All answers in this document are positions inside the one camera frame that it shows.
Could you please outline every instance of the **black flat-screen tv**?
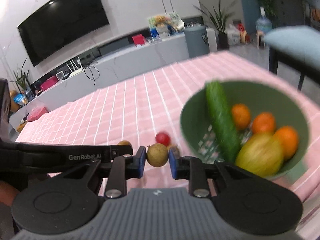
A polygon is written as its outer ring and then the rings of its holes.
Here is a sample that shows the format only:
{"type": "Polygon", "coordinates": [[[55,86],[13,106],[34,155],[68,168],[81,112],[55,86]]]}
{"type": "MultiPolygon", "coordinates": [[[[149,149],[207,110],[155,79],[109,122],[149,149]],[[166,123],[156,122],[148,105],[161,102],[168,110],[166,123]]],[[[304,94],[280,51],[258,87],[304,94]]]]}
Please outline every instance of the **black flat-screen tv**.
{"type": "Polygon", "coordinates": [[[101,0],[51,0],[18,30],[36,66],[63,46],[108,24],[101,0]]]}

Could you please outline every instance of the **pink tablecloth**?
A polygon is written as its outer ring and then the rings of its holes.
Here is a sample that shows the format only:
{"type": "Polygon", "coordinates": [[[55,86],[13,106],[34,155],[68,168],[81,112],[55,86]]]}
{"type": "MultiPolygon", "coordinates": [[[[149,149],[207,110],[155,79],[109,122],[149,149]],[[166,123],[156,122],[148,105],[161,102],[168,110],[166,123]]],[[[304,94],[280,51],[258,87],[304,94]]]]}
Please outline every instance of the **pink tablecloth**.
{"type": "MultiPolygon", "coordinates": [[[[179,116],[187,99],[207,80],[251,80],[276,87],[291,97],[309,122],[310,142],[304,163],[308,170],[293,185],[282,178],[302,200],[317,194],[320,182],[320,110],[302,93],[268,71],[229,52],[219,52],[169,65],[68,103],[35,122],[29,122],[18,142],[75,145],[111,145],[126,139],[134,151],[155,143],[155,135],[167,131],[183,155],[191,155],[181,135],[179,116]]],[[[145,166],[143,179],[131,179],[131,187],[178,187],[187,181],[171,178],[167,163],[145,166]]]]}

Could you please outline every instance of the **trash can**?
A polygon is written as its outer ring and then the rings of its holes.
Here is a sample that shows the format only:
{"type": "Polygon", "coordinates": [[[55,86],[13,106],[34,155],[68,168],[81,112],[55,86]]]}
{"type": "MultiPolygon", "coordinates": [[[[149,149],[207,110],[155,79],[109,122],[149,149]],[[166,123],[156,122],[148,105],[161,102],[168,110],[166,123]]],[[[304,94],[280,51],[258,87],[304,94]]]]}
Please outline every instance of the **trash can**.
{"type": "Polygon", "coordinates": [[[209,53],[208,35],[205,26],[186,28],[184,34],[190,58],[209,53]]]}

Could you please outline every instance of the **cherry tomato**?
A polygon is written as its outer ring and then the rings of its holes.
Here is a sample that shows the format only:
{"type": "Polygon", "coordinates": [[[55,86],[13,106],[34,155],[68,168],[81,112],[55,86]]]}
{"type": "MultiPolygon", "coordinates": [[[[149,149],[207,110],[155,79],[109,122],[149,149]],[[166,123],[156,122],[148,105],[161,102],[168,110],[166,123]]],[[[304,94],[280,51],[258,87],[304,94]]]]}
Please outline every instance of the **cherry tomato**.
{"type": "Polygon", "coordinates": [[[156,142],[161,143],[164,146],[168,146],[171,142],[170,136],[165,132],[160,132],[156,135],[156,142]]]}

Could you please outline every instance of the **cucumber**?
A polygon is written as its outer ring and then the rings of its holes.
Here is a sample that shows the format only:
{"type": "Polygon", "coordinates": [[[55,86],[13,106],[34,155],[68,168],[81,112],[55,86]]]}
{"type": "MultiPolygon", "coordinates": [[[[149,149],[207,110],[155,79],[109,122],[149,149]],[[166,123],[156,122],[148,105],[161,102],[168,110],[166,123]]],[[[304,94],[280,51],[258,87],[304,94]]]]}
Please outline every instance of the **cucumber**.
{"type": "Polygon", "coordinates": [[[226,161],[234,163],[241,149],[240,139],[232,119],[227,97],[218,81],[206,85],[206,98],[209,116],[221,154],[226,161]]]}

